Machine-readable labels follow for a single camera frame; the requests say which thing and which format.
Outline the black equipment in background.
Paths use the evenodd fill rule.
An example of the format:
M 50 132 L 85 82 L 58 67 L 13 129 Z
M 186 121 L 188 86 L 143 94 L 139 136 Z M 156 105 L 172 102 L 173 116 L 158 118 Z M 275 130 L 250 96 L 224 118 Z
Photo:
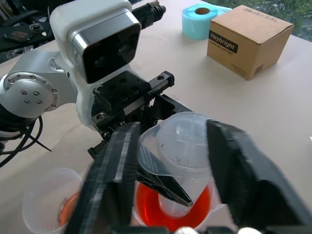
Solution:
M 0 64 L 55 39 L 49 18 L 59 0 L 0 0 Z

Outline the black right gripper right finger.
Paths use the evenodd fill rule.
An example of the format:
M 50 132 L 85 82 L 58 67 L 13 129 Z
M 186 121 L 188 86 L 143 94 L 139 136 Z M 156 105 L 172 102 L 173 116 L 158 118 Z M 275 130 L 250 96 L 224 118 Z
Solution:
M 312 231 L 312 214 L 280 169 L 243 130 L 207 120 L 208 159 L 238 228 Z

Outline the plastic cup of red liquid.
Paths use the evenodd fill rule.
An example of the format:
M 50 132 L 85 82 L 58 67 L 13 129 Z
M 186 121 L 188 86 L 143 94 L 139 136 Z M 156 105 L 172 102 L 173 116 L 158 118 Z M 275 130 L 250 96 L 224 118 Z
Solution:
M 171 217 L 160 207 L 158 193 L 146 185 L 137 182 L 133 215 L 142 226 L 163 226 L 174 232 L 188 226 L 199 230 L 214 212 L 224 206 L 220 202 L 214 182 L 210 181 L 191 210 L 182 217 Z

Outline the light blue tape roll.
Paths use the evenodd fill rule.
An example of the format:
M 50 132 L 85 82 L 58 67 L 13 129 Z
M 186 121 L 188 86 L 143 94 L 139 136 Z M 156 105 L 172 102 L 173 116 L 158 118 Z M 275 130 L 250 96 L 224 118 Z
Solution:
M 195 40 L 205 40 L 209 37 L 211 20 L 229 11 L 231 8 L 206 2 L 187 7 L 182 11 L 182 33 Z

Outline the brown cardboard battery box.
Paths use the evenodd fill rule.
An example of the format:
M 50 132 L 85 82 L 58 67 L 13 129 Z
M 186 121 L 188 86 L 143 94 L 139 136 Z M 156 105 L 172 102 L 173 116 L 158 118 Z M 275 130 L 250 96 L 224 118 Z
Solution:
M 290 22 L 241 5 L 211 20 L 207 56 L 251 80 L 277 63 L 293 29 Z

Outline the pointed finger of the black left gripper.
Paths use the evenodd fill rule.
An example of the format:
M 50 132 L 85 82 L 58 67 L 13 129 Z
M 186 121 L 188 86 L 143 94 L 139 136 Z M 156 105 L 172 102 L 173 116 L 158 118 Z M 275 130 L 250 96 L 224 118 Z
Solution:
M 172 176 L 154 175 L 145 170 L 138 170 L 136 174 L 138 182 L 156 191 L 164 198 L 186 207 L 193 206 L 193 200 Z

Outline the translucent plastic measuring cup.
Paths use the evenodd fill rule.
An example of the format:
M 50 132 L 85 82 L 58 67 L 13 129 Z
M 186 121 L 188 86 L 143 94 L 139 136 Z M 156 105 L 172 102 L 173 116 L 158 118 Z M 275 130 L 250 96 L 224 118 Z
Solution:
M 138 162 L 148 173 L 172 176 L 194 204 L 210 181 L 206 122 L 194 112 L 175 114 L 144 132 L 138 141 Z M 185 216 L 191 207 L 158 194 L 160 207 L 171 217 Z

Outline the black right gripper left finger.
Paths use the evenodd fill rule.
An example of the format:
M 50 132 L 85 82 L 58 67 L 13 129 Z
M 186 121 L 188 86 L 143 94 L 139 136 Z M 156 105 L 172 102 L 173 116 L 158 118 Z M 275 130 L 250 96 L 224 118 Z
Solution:
M 130 231 L 140 123 L 119 127 L 95 157 L 65 234 Z

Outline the small cup with red residue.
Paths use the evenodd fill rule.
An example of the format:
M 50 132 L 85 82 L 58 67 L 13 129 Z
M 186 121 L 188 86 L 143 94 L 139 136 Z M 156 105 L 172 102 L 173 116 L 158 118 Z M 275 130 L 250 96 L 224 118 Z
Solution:
M 81 177 L 68 168 L 53 169 L 23 194 L 22 217 L 33 234 L 63 234 L 79 197 Z

